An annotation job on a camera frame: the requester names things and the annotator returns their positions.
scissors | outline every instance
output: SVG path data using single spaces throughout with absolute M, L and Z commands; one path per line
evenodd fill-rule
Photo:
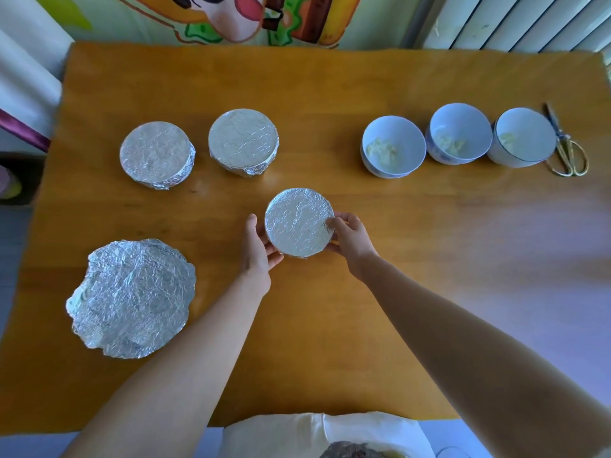
M 558 118 L 556 117 L 556 113 L 552 109 L 552 106 L 546 102 L 544 107 L 549 121 L 552 123 L 554 130 L 556 130 L 556 136 L 558 137 L 556 150 L 558 151 L 558 155 L 560 156 L 560 160 L 565 166 L 566 171 L 554 169 L 549 161 L 546 161 L 547 166 L 552 172 L 559 176 L 584 176 L 586 173 L 588 173 L 588 169 L 590 168 L 590 161 L 588 159 L 588 155 L 585 153 L 585 149 L 575 142 L 569 134 L 562 131 L 560 128 L 560 122 L 558 122 Z M 583 169 L 581 171 L 579 171 L 575 162 L 575 148 L 581 152 L 584 160 Z

person's right hand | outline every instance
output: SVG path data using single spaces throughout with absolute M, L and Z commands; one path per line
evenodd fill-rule
M 371 256 L 378 256 L 378 252 L 371 243 L 363 222 L 354 214 L 347 212 L 334 212 L 335 217 L 327 222 L 335 229 L 332 240 L 325 249 L 337 252 L 346 257 L 348 270 L 363 281 L 363 261 Z

person's left hand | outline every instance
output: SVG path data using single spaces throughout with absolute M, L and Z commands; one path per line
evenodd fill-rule
M 242 242 L 242 273 L 260 275 L 264 280 L 265 292 L 270 290 L 271 279 L 269 271 L 282 262 L 284 254 L 271 244 L 265 234 L 265 226 L 256 225 L 256 215 L 250 214 L 246 219 L 244 240 Z

painted cartoon face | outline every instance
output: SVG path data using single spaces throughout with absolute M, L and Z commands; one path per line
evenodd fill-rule
M 233 42 L 253 37 L 263 22 L 264 0 L 173 0 L 186 10 L 203 11 L 214 29 Z

bowl rim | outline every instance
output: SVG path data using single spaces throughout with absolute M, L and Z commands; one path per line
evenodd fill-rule
M 538 162 L 543 162 L 548 160 L 550 157 L 552 157 L 554 155 L 554 151 L 556 150 L 556 146 L 558 145 L 558 137 L 556 136 L 556 145 L 554 146 L 554 149 L 552 150 L 552 152 L 549 154 L 549 156 L 544 157 L 543 159 L 539 159 L 536 161 L 530 161 L 528 159 L 522 159 L 522 157 L 517 157 L 515 154 L 510 153 L 509 150 L 504 146 L 504 144 L 501 142 L 500 138 L 499 138 L 499 134 L 496 130 L 497 124 L 499 123 L 500 118 L 507 114 L 509 111 L 514 110 L 514 109 L 526 109 L 528 111 L 534 112 L 535 114 L 539 114 L 541 117 L 543 117 L 550 125 L 550 127 L 552 127 L 552 129 L 554 129 L 554 127 L 552 126 L 551 122 L 549 120 L 546 119 L 546 117 L 543 114 L 540 114 L 539 112 L 537 112 L 534 109 L 531 109 L 530 107 L 512 107 L 511 109 L 507 109 L 506 111 L 503 112 L 503 114 L 499 115 L 499 118 L 496 119 L 493 123 L 493 137 L 499 142 L 499 146 L 507 153 L 509 154 L 511 157 L 514 157 L 515 159 L 517 159 L 518 161 L 522 161 L 522 162 L 532 162 L 532 163 L 538 163 Z
M 461 106 L 467 106 L 470 107 L 471 109 L 476 110 L 480 115 L 482 115 L 482 117 L 484 117 L 484 119 L 486 119 L 486 121 L 488 121 L 488 126 L 491 128 L 491 138 L 490 138 L 490 144 L 488 145 L 488 147 L 486 148 L 486 150 L 481 153 L 478 156 L 475 157 L 458 157 L 458 156 L 453 156 L 452 154 L 448 153 L 447 151 L 444 151 L 442 148 L 439 147 L 439 145 L 437 143 L 435 143 L 435 140 L 432 137 L 432 131 L 431 131 L 431 122 L 432 122 L 432 118 L 435 117 L 435 114 L 437 114 L 440 110 L 442 110 L 444 107 L 447 106 L 454 106 L 455 104 L 460 104 Z M 488 117 L 486 117 L 486 114 L 484 114 L 481 110 L 479 110 L 477 107 L 468 104 L 466 102 L 449 102 L 447 104 L 444 104 L 442 107 L 440 107 L 439 109 L 437 109 L 435 112 L 432 113 L 431 115 L 431 120 L 428 122 L 428 127 L 426 128 L 426 132 L 429 134 L 429 136 L 431 137 L 431 142 L 433 145 L 435 145 L 435 147 L 437 149 L 439 149 L 439 151 L 441 151 L 442 153 L 444 153 L 445 155 L 447 155 L 448 157 L 451 157 L 452 159 L 455 159 L 457 161 L 465 161 L 466 163 L 468 162 L 473 162 L 476 159 L 479 159 L 481 156 L 484 156 L 489 150 L 490 148 L 492 148 L 492 145 L 494 143 L 494 130 L 492 130 L 492 124 L 490 123 L 490 121 L 488 120 Z
M 369 157 L 367 156 L 367 153 L 365 152 L 365 133 L 367 131 L 367 129 L 376 121 L 380 120 L 380 119 L 385 119 L 388 117 L 393 117 L 393 118 L 399 118 L 402 121 L 404 121 L 405 123 L 407 123 L 408 125 L 411 125 L 412 127 L 414 127 L 416 130 L 418 130 L 418 134 L 420 135 L 420 137 L 422 138 L 422 160 L 410 171 L 407 172 L 387 172 L 386 170 L 382 170 L 382 169 L 378 169 L 378 167 L 371 161 L 371 159 L 369 159 Z M 424 160 L 426 159 L 426 138 L 424 137 L 424 134 L 422 133 L 422 130 L 420 130 L 420 128 L 413 123 L 412 121 L 410 121 L 408 118 L 403 117 L 402 115 L 381 115 L 380 117 L 375 118 L 374 120 L 372 120 L 371 122 L 369 122 L 367 124 L 367 127 L 365 127 L 365 130 L 363 130 L 363 136 L 361 137 L 361 150 L 363 153 L 363 156 L 365 157 L 365 159 L 376 169 L 379 170 L 381 173 L 385 173 L 386 175 L 395 175 L 397 176 L 397 178 L 400 178 L 401 176 L 406 176 L 409 175 L 410 173 L 412 173 L 414 170 L 416 170 L 417 168 L 419 168 L 422 163 L 424 162 Z

